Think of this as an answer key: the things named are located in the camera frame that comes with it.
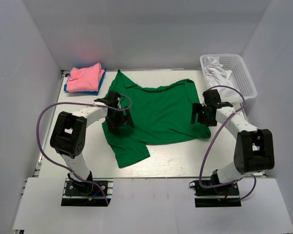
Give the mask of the green t shirt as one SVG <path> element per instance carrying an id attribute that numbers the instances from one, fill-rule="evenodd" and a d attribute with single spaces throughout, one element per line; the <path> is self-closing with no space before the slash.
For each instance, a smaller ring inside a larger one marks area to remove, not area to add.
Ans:
<path id="1" fill-rule="evenodd" d="M 102 123 L 106 141 L 113 150 L 119 168 L 150 156 L 148 145 L 165 145 L 209 139 L 210 129 L 199 122 L 191 124 L 192 105 L 199 103 L 194 81 L 183 79 L 168 86 L 141 87 L 121 71 L 109 87 L 126 95 L 121 107 L 130 107 L 133 126 L 125 125 L 116 134 Z"/>

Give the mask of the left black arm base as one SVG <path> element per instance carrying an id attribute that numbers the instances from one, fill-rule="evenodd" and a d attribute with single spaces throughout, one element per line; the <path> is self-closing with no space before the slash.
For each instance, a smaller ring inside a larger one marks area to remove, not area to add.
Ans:
<path id="1" fill-rule="evenodd" d="M 107 207 L 112 199 L 113 192 L 113 179 L 98 179 L 95 181 L 100 188 L 96 185 L 88 184 L 84 187 L 66 179 L 64 183 L 63 195 L 61 206 L 63 207 Z"/>

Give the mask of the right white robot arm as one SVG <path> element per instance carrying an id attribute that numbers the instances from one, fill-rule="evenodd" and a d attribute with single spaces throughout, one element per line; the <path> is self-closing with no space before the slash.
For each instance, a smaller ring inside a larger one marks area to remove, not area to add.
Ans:
<path id="1" fill-rule="evenodd" d="M 199 122 L 208 127 L 214 127 L 220 123 L 221 126 L 212 138 L 202 162 L 206 162 L 216 138 L 223 129 L 231 133 L 236 144 L 232 162 L 215 170 L 210 177 L 209 185 L 202 183 L 203 171 L 200 171 L 199 186 L 211 189 L 220 195 L 228 189 L 230 184 L 248 175 L 273 169 L 275 162 L 271 131 L 259 129 L 246 121 L 239 115 L 243 107 L 235 109 L 231 103 L 222 101 L 216 87 L 207 89 L 203 97 L 203 104 L 192 105 L 191 123 Z"/>

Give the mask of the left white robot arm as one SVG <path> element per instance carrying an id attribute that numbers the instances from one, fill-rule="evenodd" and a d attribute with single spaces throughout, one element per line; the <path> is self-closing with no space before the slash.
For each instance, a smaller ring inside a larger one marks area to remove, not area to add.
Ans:
<path id="1" fill-rule="evenodd" d="M 81 105 L 84 108 L 78 111 L 59 113 L 50 146 L 64 159 L 69 170 L 68 177 L 77 183 L 78 191 L 87 195 L 93 190 L 92 172 L 83 157 L 87 128 L 104 118 L 108 131 L 119 134 L 122 126 L 129 125 L 133 128 L 134 124 L 129 111 L 132 101 L 124 94 L 110 91 L 105 98 Z"/>

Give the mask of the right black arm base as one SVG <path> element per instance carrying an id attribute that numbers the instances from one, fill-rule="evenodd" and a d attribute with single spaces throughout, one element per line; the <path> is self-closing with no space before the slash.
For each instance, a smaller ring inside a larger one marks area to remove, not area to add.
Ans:
<path id="1" fill-rule="evenodd" d="M 189 187 L 194 189 L 196 208 L 241 207 L 240 193 L 236 183 L 217 188 L 203 188 L 199 180 L 193 180 Z"/>

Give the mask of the blue folded t shirt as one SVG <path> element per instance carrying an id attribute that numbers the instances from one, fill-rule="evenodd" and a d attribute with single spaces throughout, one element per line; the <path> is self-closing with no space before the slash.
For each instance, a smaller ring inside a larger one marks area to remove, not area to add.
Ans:
<path id="1" fill-rule="evenodd" d="M 77 91 L 77 92 L 74 92 L 74 93 L 80 93 L 80 94 L 85 94 L 85 95 L 94 95 L 94 96 L 97 96 L 99 94 L 99 91 L 101 89 L 101 86 L 103 84 L 103 81 L 104 81 L 104 78 L 105 78 L 105 74 L 106 74 L 106 69 L 104 68 L 103 70 L 104 70 L 104 73 L 103 73 L 102 78 L 101 78 L 101 80 L 99 82 L 98 91 Z M 64 74 L 64 78 L 67 78 L 67 80 L 68 80 L 69 77 L 70 77 L 70 73 L 65 73 Z M 63 91 L 65 93 L 68 93 L 68 91 L 67 91 L 67 85 L 66 84 L 63 86 Z"/>

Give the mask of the white crumpled t shirt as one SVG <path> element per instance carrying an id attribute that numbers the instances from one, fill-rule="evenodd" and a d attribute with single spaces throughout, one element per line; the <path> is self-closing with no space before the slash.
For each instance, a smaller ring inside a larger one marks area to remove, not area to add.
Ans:
<path id="1" fill-rule="evenodd" d="M 233 88 L 233 83 L 230 81 L 232 75 L 231 70 L 224 70 L 223 64 L 219 62 L 219 57 L 206 57 L 203 59 L 203 68 L 207 77 L 208 87 L 223 85 Z M 221 100 L 228 102 L 240 102 L 240 95 L 226 87 L 216 87 Z"/>

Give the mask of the white plastic basket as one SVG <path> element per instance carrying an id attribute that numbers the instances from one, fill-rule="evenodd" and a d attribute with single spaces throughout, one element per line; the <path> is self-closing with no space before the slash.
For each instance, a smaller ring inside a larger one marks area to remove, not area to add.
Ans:
<path id="1" fill-rule="evenodd" d="M 252 81 L 252 78 L 248 72 L 248 69 L 243 61 L 243 59 L 236 54 L 210 54 L 202 55 L 200 57 L 200 64 L 202 68 L 203 77 L 205 83 L 208 87 L 207 77 L 203 68 L 203 59 L 206 57 L 219 57 L 219 62 L 223 64 L 224 70 L 231 70 L 232 75 L 230 76 L 230 81 L 233 83 L 233 88 L 223 85 L 217 85 L 215 87 L 226 87 L 236 91 L 240 96 L 242 95 L 245 100 L 253 99 L 257 96 L 257 91 Z"/>

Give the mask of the pink folded t shirt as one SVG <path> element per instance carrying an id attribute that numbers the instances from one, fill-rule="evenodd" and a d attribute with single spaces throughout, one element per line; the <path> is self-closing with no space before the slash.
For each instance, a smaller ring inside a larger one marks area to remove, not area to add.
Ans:
<path id="1" fill-rule="evenodd" d="M 97 92 L 104 73 L 105 70 L 99 62 L 90 67 L 74 67 L 67 78 L 65 91 L 69 93 Z"/>

